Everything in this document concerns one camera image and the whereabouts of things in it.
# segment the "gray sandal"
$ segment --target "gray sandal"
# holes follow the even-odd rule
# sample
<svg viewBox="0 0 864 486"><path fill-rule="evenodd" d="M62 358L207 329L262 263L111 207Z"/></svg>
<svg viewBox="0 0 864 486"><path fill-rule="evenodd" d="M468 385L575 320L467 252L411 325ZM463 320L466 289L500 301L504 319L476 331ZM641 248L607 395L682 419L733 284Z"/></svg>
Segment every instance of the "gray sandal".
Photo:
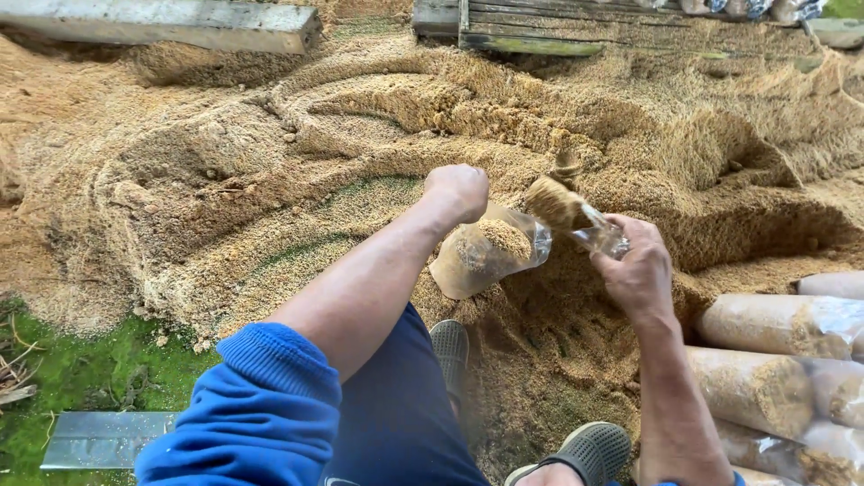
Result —
<svg viewBox="0 0 864 486"><path fill-rule="evenodd" d="M573 468L585 486L606 486L626 464L630 445L630 437L621 427L608 422L591 422L568 435L561 449L540 464L514 470L504 486L513 486L540 467L555 463Z"/></svg>
<svg viewBox="0 0 864 486"><path fill-rule="evenodd" d="M468 363L468 332L453 319L441 321L429 332L432 351L441 363L447 393L461 406L465 370Z"/></svg>

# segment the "hand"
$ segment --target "hand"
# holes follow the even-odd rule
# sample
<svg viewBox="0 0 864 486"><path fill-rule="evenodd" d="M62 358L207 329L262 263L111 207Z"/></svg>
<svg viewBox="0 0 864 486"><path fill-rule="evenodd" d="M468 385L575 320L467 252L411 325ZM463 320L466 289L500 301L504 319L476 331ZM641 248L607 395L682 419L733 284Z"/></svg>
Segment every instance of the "hand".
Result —
<svg viewBox="0 0 864 486"><path fill-rule="evenodd" d="M621 214L605 216L630 240L630 252L621 261L600 252L591 254L609 294L632 322L641 317L673 317L672 263L657 227Z"/></svg>
<svg viewBox="0 0 864 486"><path fill-rule="evenodd" d="M474 223L486 212L489 178L467 164L436 167L426 176L423 197L452 211L456 224Z"/></svg>

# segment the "blue shorts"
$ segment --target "blue shorts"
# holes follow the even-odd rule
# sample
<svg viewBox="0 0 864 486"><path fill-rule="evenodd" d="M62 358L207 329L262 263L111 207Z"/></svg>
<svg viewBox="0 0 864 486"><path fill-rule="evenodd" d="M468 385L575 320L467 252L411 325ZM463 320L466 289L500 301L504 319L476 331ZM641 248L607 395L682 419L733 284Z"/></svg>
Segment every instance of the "blue shorts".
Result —
<svg viewBox="0 0 864 486"><path fill-rule="evenodd" d="M429 332L411 304L342 386L340 413L320 486L489 486L468 453Z"/></svg>

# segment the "metal sheet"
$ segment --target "metal sheet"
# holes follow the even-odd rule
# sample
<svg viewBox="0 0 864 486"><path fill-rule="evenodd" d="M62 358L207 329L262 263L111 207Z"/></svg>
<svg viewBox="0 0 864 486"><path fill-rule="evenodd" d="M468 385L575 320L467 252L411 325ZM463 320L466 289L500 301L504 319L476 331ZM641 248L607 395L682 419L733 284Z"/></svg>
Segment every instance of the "metal sheet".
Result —
<svg viewBox="0 0 864 486"><path fill-rule="evenodd" d="M174 430L178 412L63 412L40 469L131 469L141 449Z"/></svg>

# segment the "sandal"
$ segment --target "sandal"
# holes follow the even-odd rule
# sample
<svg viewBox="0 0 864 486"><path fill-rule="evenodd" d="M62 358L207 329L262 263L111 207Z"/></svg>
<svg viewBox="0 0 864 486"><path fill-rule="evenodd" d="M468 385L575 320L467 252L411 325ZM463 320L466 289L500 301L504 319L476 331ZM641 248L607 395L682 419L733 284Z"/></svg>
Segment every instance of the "sandal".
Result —
<svg viewBox="0 0 864 486"><path fill-rule="evenodd" d="M465 370L468 363L468 332L459 321L441 321L429 332L432 351L444 373L447 393L461 406Z"/></svg>
<svg viewBox="0 0 864 486"><path fill-rule="evenodd" d="M504 486L513 486L540 467L555 463L573 468L585 486L606 486L624 467L630 457L630 446L630 437L623 428L608 422L591 422L568 435L561 449L540 464L514 470Z"/></svg>

